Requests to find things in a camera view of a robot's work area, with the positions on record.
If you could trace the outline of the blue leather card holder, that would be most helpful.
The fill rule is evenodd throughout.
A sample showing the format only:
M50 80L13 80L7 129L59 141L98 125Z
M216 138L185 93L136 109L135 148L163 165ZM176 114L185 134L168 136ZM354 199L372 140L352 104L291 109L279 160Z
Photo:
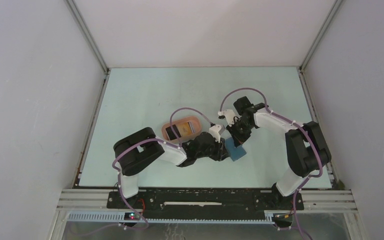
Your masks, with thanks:
M233 162L239 160L247 154L242 145L235 146L234 139L232 137L225 140L225 148Z

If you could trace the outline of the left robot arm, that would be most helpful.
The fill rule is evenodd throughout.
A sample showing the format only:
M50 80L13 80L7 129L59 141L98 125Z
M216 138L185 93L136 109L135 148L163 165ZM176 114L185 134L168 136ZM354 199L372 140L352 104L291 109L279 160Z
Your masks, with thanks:
M136 206L139 173L158 159L184 168L202 158L220 162L230 157L226 140L215 130L217 126L180 144L157 137L150 127L117 141L113 146L115 159L112 167L117 171L117 188L120 193L118 201L125 208Z

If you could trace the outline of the pink oval tray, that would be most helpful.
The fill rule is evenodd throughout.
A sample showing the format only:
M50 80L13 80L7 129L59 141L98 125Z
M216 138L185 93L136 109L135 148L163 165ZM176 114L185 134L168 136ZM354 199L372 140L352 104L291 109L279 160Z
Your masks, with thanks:
M165 140L173 144L178 144L179 141L184 143L192 140L202 132L201 122L195 116L187 116L178 120L173 120L172 127L179 139L173 132L169 122L162 126L161 133Z

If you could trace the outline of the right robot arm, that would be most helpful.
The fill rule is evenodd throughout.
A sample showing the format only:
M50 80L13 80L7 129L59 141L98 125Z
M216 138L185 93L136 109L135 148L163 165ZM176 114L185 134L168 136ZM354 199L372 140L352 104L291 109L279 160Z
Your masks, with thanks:
M323 175L324 166L332 159L320 125L288 119L261 102L253 104L244 96L233 104L234 110L218 112L219 118L227 122L233 144L238 147L251 136L253 129L264 128L280 136L285 142L288 168L272 186L271 204L284 209L291 196L312 178Z

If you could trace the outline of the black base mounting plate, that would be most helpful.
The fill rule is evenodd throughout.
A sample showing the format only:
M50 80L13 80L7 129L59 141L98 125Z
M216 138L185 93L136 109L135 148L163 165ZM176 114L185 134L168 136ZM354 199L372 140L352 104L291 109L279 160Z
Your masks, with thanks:
M117 190L109 192L106 207L126 210L128 205L147 220L265 220L270 211L304 210L301 194L283 197L269 188L142 187L124 202Z

